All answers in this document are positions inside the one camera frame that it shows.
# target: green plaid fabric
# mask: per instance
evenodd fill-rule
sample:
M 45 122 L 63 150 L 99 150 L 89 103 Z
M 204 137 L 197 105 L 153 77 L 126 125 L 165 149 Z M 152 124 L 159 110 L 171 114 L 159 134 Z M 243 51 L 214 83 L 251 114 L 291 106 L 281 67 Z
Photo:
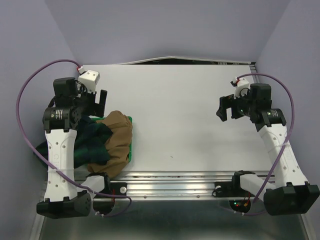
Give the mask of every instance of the green plaid fabric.
M 111 135 L 112 131 L 105 124 L 96 123 L 90 117 L 82 116 L 74 143 L 74 168 L 91 163 L 105 165 L 110 159 L 105 143 Z M 47 141 L 41 143 L 36 149 L 48 159 Z

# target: red wire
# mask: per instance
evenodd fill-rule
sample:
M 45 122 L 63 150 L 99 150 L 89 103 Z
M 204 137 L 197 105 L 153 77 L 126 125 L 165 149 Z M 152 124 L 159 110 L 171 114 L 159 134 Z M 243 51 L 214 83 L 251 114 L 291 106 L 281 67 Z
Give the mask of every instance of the red wire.
M 115 195 L 116 191 L 114 189 L 112 189 L 112 195 Z
M 250 192 L 248 192 L 249 193 L 249 196 L 248 196 L 248 201 L 246 201 L 246 204 L 248 205 L 249 204 L 249 202 L 250 202 Z

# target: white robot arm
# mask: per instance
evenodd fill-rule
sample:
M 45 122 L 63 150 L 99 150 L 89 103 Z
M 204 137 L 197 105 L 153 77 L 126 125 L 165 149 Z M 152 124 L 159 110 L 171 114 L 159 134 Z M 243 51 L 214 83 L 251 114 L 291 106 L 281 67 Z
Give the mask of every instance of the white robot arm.
M 245 78 L 236 78 L 231 84 L 235 87 L 235 93 L 220 98 L 217 116 L 226 121 L 227 109 L 231 108 L 232 119 L 249 117 L 273 164 L 284 145 L 287 127 L 282 111 L 271 108 L 271 87 L 263 83 L 250 84 Z M 302 173 L 289 141 L 285 143 L 273 173 L 275 184 L 267 183 L 258 196 L 270 215 L 306 213 L 320 195 L 318 186 L 310 185 Z M 231 183 L 226 183 L 229 190 L 222 187 L 216 196 L 227 197 L 226 192 L 229 193 L 230 188 L 233 194 L 245 190 L 257 195 L 263 183 L 264 180 L 253 172 L 239 171 L 234 174 Z
M 78 71 L 81 74 L 78 80 L 72 77 L 54 80 L 55 97 L 43 115 L 48 161 L 72 181 L 75 180 L 74 146 L 78 122 L 82 114 L 103 117 L 107 97 L 107 91 L 101 90 L 99 103 L 95 103 L 99 72 L 84 71 L 83 67 Z M 108 188 L 108 176 L 91 175 L 82 186 L 101 192 Z M 44 200 L 37 204 L 37 213 L 50 218 L 87 216 L 94 196 L 48 167 L 47 188 Z

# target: purple wall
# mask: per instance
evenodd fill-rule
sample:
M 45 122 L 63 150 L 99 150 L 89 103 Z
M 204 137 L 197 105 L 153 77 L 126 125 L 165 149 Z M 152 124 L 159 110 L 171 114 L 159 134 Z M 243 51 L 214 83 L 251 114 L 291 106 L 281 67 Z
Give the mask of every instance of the purple wall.
M 256 61 L 289 0 L 45 0 L 84 64 L 190 56 Z
M 320 1 L 292 0 L 257 61 L 257 70 L 278 77 L 289 88 L 295 104 L 290 140 L 296 159 L 311 184 L 320 186 Z M 270 80 L 273 106 L 290 121 L 286 92 Z M 320 237 L 320 200 L 309 211 Z
M 43 0 L 0 2 L 0 239 L 29 239 L 46 175 L 18 129 L 17 95 L 32 72 L 60 58 L 74 57 Z M 51 67 L 23 94 L 22 122 L 35 145 L 45 139 L 42 116 L 53 80 L 74 74 L 72 64 Z

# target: white table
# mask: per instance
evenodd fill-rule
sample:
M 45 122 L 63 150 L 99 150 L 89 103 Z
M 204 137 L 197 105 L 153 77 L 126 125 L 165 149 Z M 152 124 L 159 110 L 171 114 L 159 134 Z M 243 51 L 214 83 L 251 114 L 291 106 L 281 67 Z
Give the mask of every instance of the white table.
M 126 172 L 268 171 L 270 160 L 247 117 L 222 122 L 219 98 L 248 65 L 86 65 L 108 91 L 105 115 L 133 118 Z

